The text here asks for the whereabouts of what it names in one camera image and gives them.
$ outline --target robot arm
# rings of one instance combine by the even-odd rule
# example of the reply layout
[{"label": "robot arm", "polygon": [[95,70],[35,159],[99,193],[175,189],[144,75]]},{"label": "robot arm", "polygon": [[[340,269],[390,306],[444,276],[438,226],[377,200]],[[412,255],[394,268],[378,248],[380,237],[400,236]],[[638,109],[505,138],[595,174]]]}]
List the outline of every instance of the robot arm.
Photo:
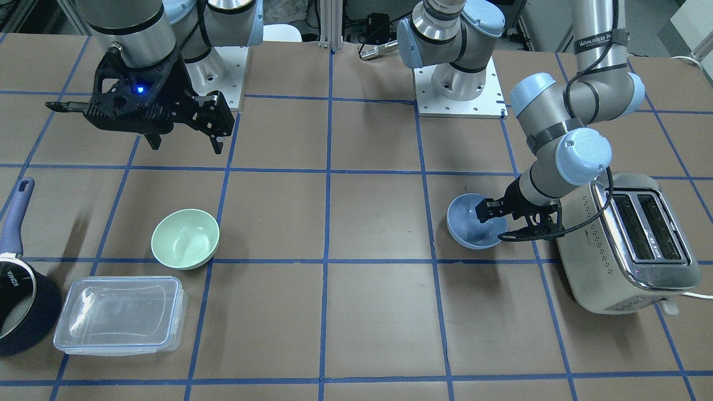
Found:
[{"label": "robot arm", "polygon": [[612,150],[606,138],[585,126],[632,113],[644,98],[638,76],[627,72],[623,0],[572,1],[580,73],[566,86],[546,73],[522,80],[511,103],[537,161],[507,188],[505,195],[476,208],[481,223],[504,215],[525,216],[528,226],[501,239],[556,238],[568,232],[559,199],[597,178]]},{"label": "robot arm", "polygon": [[205,59],[214,45],[260,44],[262,0],[78,0],[77,6],[107,50],[89,103],[47,107],[82,113],[99,129],[141,133],[154,150],[174,123],[184,123],[221,153],[235,119],[220,91],[193,90],[186,63]]},{"label": "robot arm", "polygon": [[399,22],[399,52],[409,68],[438,65],[435,90],[455,101],[481,94],[505,18],[486,0],[423,0]]}]

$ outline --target blue bowl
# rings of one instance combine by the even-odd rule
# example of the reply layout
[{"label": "blue bowl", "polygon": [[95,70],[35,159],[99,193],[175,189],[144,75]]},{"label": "blue bowl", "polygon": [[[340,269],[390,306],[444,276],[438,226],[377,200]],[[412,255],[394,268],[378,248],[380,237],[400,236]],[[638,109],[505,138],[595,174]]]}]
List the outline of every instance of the blue bowl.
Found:
[{"label": "blue bowl", "polygon": [[446,215],[448,231],[456,242],[469,249],[488,249],[500,243],[498,234],[508,230],[505,217],[492,218],[481,223],[476,206],[485,199],[479,193],[465,193],[451,202]]}]

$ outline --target light blue joint cap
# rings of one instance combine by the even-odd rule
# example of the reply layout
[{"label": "light blue joint cap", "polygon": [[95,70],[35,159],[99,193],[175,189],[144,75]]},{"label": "light blue joint cap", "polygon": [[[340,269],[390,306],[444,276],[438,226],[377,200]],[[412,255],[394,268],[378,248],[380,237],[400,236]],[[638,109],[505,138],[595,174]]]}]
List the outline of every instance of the light blue joint cap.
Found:
[{"label": "light blue joint cap", "polygon": [[264,23],[262,20],[262,0],[257,0],[255,4],[255,20],[252,22],[252,31],[250,38],[247,40],[248,46],[257,46],[262,44],[262,37],[265,35]]},{"label": "light blue joint cap", "polygon": [[612,162],[612,147],[597,131],[582,127],[560,139],[555,163],[560,176],[574,186],[583,186],[597,178]]},{"label": "light blue joint cap", "polygon": [[483,34],[499,38],[505,28],[505,16],[500,9],[486,0],[468,0],[463,7],[463,17]]},{"label": "light blue joint cap", "polygon": [[424,61],[421,60],[418,39],[416,39],[414,31],[411,30],[408,19],[399,21],[396,38],[399,40],[399,54],[401,54],[401,60],[404,65],[410,69],[423,68]]},{"label": "light blue joint cap", "polygon": [[546,72],[540,72],[523,79],[510,92],[510,105],[519,116],[525,107],[529,106],[540,93],[555,84],[555,79]]},{"label": "light blue joint cap", "polygon": [[187,16],[193,7],[195,7],[195,0],[163,0],[163,9],[171,25]]},{"label": "light blue joint cap", "polygon": [[646,97],[646,88],[644,87],[644,83],[641,81],[641,78],[639,78],[639,76],[635,73],[629,73],[629,77],[632,81],[634,81],[634,96],[632,96],[631,103],[629,103],[629,106],[626,110],[624,110],[624,113],[622,113],[621,116],[626,116],[627,114],[635,112],[639,106],[641,106],[641,103]]}]

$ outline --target black cable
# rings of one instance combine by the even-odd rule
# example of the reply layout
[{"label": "black cable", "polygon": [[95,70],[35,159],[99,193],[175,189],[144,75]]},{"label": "black cable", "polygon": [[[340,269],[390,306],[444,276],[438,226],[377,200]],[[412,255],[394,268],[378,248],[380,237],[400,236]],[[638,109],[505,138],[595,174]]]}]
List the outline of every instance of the black cable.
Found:
[{"label": "black cable", "polygon": [[379,31],[381,31],[381,28],[384,28],[385,26],[391,25],[391,24],[393,24],[394,22],[398,21],[399,19],[402,19],[402,18],[404,18],[404,17],[407,17],[407,16],[411,15],[411,12],[412,12],[412,11],[409,11],[409,12],[405,13],[405,14],[402,15],[402,16],[397,16],[396,18],[392,19],[391,21],[389,21],[389,22],[387,22],[387,23],[381,25],[379,28],[374,29],[373,32],[371,32],[366,38],[364,38],[364,42],[361,43],[361,47],[359,47],[359,50],[357,51],[357,53],[358,53],[358,55],[359,55],[359,59],[361,59],[362,61],[366,61],[366,60],[364,60],[364,59],[361,58],[361,51],[364,50],[364,46],[365,46],[366,43],[369,41],[369,39],[371,39],[371,37],[372,37],[373,35],[375,35],[375,34],[376,34],[377,32],[379,32]]},{"label": "black cable", "polygon": [[10,1],[9,3],[0,5],[0,11],[5,10],[5,17],[0,19],[0,32],[5,29],[5,26],[10,22],[10,18],[12,18],[12,14],[15,14],[19,6],[20,0]]},{"label": "black cable", "polygon": [[[612,0],[613,4],[613,20],[612,20],[612,35],[614,33],[614,30],[619,26],[619,0]],[[583,69],[582,71],[578,72],[577,75],[574,76],[574,78],[570,79],[569,82],[567,82],[567,88],[565,89],[565,106],[567,107],[567,112],[570,114],[571,118],[575,117],[575,112],[572,107],[572,99],[571,99],[571,89],[572,89],[572,84],[575,83],[579,78],[582,76],[586,75],[589,71],[592,71],[594,67],[596,67],[599,63],[604,60],[604,58],[609,54],[609,50],[611,50],[612,46],[614,45],[613,41],[610,41],[606,48],[604,49],[604,52],[602,52],[602,55],[599,56],[597,61],[592,63],[592,65],[588,66],[587,68]],[[614,193],[614,179],[612,177],[612,171],[610,168],[607,167],[607,179],[609,180],[609,193],[607,194],[607,200],[604,202],[604,206],[602,207],[601,210],[599,210],[595,215],[592,217],[588,218],[585,222],[579,223],[573,227],[566,228],[565,230],[559,231],[557,233],[551,233],[551,234],[545,234],[545,235],[536,235],[534,237],[524,237],[524,238],[508,238],[505,237],[507,233],[502,233],[498,234],[498,239],[505,241],[505,242],[521,242],[521,241],[534,241],[534,240],[551,240],[557,237],[560,237],[562,235],[571,233],[575,230],[579,230],[580,228],[591,224],[594,220],[597,220],[603,213],[604,210],[607,210],[609,205],[612,203],[612,195]]]},{"label": "black cable", "polygon": [[[612,36],[613,36],[614,31],[619,26],[619,0],[612,0],[612,2],[613,2],[613,9],[614,9],[614,12],[613,12],[614,15],[613,15],[613,20],[612,20]],[[570,114],[571,118],[575,117],[575,112],[572,107],[572,98],[571,98],[572,84],[575,83],[575,81],[577,81],[582,76],[589,73],[589,71],[592,71],[594,69],[594,67],[596,67],[599,63],[601,63],[602,60],[604,60],[604,58],[607,56],[607,54],[609,54],[609,50],[611,50],[612,46],[614,46],[613,40],[607,44],[606,48],[604,49],[604,52],[602,53],[601,56],[599,56],[597,61],[592,63],[591,66],[578,72],[577,75],[574,76],[574,78],[570,79],[569,82],[567,82],[567,87],[565,88],[565,106],[567,106],[567,112]]]},{"label": "black cable", "polygon": [[599,217],[601,217],[602,214],[604,214],[604,210],[607,210],[609,208],[609,205],[612,203],[612,194],[614,193],[614,178],[612,177],[612,171],[610,168],[607,167],[607,179],[609,180],[609,186],[608,186],[608,191],[609,193],[607,194],[607,200],[604,202],[604,206],[602,207],[601,210],[599,210],[597,213],[595,213],[592,217],[588,218],[586,221],[579,223],[577,225],[574,225],[573,227],[566,228],[565,230],[558,231],[557,233],[551,233],[551,234],[545,234],[545,235],[537,235],[534,237],[523,237],[523,238],[509,238],[505,237],[508,233],[501,233],[498,234],[498,239],[502,240],[507,243],[518,243],[518,242],[523,242],[523,241],[536,241],[536,240],[552,240],[557,237],[561,237],[565,234],[569,234],[575,230],[579,230],[580,228],[591,224],[594,220],[597,220]]},{"label": "black cable", "polygon": [[188,43],[188,39],[190,39],[190,37],[193,36],[193,34],[198,30],[198,24],[199,24],[199,21],[200,21],[200,16],[199,16],[198,18],[199,18],[199,19],[196,20],[195,25],[193,25],[193,27],[191,28],[191,30],[190,30],[190,32],[188,33],[188,35],[185,37],[185,39],[183,39],[183,42],[181,42],[180,46],[178,47],[178,50],[179,50],[179,51],[183,50],[183,48],[185,47],[186,43]]},{"label": "black cable", "polygon": [[[307,3],[307,10],[309,10],[309,8],[312,6],[313,3],[314,3],[314,0],[309,0],[309,3]],[[318,26],[309,25],[309,22],[307,22],[307,15],[306,15],[306,14],[304,15],[304,25],[307,25],[308,27],[310,27],[310,28],[312,28],[312,29],[319,30],[319,27],[318,27]]]},{"label": "black cable", "polygon": [[319,36],[322,36],[322,20],[319,17],[319,4],[314,4],[314,15],[317,17],[317,30],[319,31]]}]

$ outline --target saucepan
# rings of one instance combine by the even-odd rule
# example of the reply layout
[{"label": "saucepan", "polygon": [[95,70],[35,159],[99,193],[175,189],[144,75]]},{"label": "saucepan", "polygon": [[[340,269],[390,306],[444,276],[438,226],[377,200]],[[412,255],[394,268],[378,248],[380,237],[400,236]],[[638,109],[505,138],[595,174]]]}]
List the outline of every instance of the saucepan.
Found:
[{"label": "saucepan", "polygon": [[19,181],[0,234],[0,357],[40,342],[62,306],[57,286],[21,260],[20,229],[34,186],[32,178]]}]

